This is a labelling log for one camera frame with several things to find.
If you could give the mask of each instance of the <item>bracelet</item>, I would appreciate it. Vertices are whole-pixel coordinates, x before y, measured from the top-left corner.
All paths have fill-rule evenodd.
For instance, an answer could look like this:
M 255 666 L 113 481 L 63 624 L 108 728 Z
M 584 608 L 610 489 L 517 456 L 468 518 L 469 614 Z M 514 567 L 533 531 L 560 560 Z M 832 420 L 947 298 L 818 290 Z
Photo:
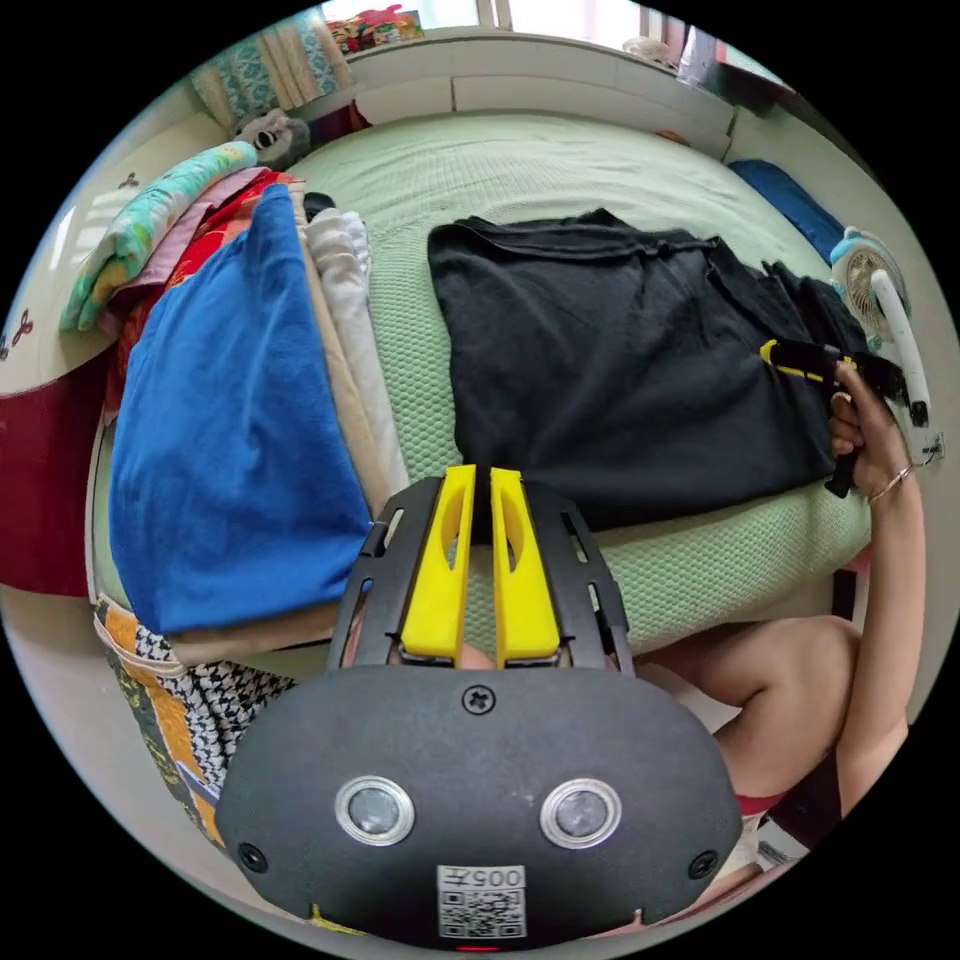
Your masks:
M 867 498 L 867 506 L 875 504 L 885 493 L 889 493 L 897 484 L 903 483 L 913 473 L 913 464 L 904 467 L 879 493 Z

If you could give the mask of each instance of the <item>black t-shirt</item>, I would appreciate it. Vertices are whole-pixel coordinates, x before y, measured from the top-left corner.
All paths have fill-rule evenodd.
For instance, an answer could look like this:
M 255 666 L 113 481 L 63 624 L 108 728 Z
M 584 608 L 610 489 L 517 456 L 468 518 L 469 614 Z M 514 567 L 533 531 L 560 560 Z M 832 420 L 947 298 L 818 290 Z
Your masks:
M 719 238 L 645 233 L 597 210 L 435 228 L 464 461 L 523 471 L 593 530 L 744 504 L 829 476 L 822 389 L 779 374 L 771 338 L 866 349 L 840 297 Z M 477 535 L 489 496 L 477 491 Z

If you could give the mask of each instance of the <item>black device housing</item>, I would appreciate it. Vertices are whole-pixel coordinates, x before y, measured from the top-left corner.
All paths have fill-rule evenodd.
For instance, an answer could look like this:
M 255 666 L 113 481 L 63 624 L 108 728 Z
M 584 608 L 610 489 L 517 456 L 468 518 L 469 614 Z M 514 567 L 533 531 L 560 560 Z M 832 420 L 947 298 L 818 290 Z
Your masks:
M 637 910 L 653 923 L 690 906 L 740 837 L 739 804 L 705 727 L 634 676 L 619 588 L 570 501 L 524 485 L 571 668 L 386 665 L 441 482 L 391 498 L 348 582 L 327 672 L 271 703 L 238 745 L 216 809 L 229 855 L 289 913 L 316 909 L 423 947 L 526 949 L 611 930 Z M 343 670 L 361 600 L 354 666 Z M 468 709 L 478 686 L 483 712 Z M 340 788 L 369 776 L 412 801 L 413 828 L 394 845 L 366 845 L 336 819 Z M 612 788 L 622 812 L 607 839 L 565 849 L 541 828 L 541 808 L 580 778 Z M 523 924 L 452 935 L 439 868 L 515 866 Z

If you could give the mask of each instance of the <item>screw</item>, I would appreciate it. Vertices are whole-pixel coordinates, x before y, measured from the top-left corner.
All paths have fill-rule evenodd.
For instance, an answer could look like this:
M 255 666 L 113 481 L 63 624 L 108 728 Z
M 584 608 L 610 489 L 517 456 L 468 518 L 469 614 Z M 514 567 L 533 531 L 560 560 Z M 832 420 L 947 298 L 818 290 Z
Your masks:
M 472 713 L 479 717 L 484 713 L 489 713 L 494 708 L 497 698 L 489 687 L 484 687 L 482 684 L 475 684 L 472 687 L 467 687 L 461 702 L 463 703 L 463 709 L 466 710 L 467 713 Z
M 707 850 L 705 853 L 701 853 L 700 856 L 695 857 L 693 863 L 690 864 L 690 868 L 687 870 L 690 879 L 703 880 L 704 877 L 709 876 L 713 872 L 713 868 L 717 865 L 719 859 L 716 850 Z
M 240 862 L 251 873 L 267 872 L 267 858 L 252 843 L 241 843 L 237 853 L 240 856 Z

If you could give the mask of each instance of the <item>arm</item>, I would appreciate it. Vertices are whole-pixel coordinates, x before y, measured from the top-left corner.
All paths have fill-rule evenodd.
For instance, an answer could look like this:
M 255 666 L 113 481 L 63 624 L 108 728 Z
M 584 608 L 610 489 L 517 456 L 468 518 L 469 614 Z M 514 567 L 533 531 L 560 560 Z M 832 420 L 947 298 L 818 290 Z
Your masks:
M 834 452 L 861 453 L 854 482 L 868 496 L 908 463 L 886 405 L 849 367 L 837 377 L 849 396 L 834 397 Z M 847 715 L 837 741 L 840 809 L 846 816 L 877 782 L 907 735 L 907 704 L 923 639 L 926 544 L 920 485 L 910 474 L 871 506 L 870 595 Z
M 877 782 L 907 736 L 926 585 L 923 508 L 915 475 L 877 501 L 872 522 L 870 597 L 837 743 L 842 816 Z

